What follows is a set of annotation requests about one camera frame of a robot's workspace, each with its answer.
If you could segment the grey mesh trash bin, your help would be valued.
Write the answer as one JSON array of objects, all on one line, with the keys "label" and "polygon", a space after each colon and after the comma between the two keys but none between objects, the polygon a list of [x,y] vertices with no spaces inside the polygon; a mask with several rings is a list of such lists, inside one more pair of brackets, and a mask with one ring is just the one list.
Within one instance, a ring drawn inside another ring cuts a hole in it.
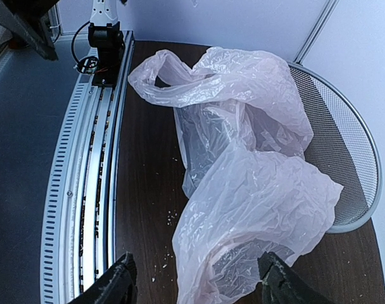
[{"label": "grey mesh trash bin", "polygon": [[382,167],[376,143],[342,92],[299,64],[289,67],[313,130],[305,159],[343,186],[328,232],[354,231],[371,218],[381,198]]}]

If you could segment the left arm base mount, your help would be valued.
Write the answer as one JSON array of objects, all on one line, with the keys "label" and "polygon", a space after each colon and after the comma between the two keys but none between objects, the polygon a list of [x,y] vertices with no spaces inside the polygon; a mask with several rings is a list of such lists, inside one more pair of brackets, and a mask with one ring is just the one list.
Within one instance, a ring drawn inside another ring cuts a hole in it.
[{"label": "left arm base mount", "polygon": [[124,35],[113,26],[101,27],[93,24],[88,28],[88,40],[91,47],[97,49],[97,56],[88,56],[79,60],[75,54],[76,35],[72,39],[71,51],[78,73],[91,75],[92,85],[112,87],[117,80],[125,53]]}]

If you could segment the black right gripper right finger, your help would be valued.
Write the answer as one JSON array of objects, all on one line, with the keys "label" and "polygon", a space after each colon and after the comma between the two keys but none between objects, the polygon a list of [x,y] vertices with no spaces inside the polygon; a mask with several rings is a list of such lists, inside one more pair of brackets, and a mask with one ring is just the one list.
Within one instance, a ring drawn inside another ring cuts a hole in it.
[{"label": "black right gripper right finger", "polygon": [[274,252],[265,252],[257,262],[262,283],[262,303],[332,303],[304,282]]}]

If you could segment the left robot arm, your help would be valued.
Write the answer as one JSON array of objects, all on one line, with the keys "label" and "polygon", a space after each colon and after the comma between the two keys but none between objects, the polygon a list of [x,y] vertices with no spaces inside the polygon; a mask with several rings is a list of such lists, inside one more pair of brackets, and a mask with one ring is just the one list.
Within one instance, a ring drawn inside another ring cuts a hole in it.
[{"label": "left robot arm", "polygon": [[120,60],[123,55],[123,33],[120,30],[117,1],[93,1],[88,27],[88,41],[103,62]]}]

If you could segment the pink plastic trash bag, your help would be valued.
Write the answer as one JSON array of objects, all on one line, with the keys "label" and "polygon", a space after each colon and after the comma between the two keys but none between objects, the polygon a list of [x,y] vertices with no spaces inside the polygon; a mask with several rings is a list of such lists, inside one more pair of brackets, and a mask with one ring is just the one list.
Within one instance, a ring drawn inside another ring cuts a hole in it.
[{"label": "pink plastic trash bag", "polygon": [[316,247],[343,187],[305,160],[313,131],[285,60],[211,47],[188,66],[164,49],[128,81],[174,109],[188,197],[172,238],[179,303],[234,303],[263,253],[292,265]]}]

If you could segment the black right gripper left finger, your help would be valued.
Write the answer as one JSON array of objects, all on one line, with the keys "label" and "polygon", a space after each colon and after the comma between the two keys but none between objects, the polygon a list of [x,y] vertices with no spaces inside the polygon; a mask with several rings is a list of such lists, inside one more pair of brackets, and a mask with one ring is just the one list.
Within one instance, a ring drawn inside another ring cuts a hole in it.
[{"label": "black right gripper left finger", "polygon": [[137,267],[130,252],[124,253],[72,304],[137,303]]}]

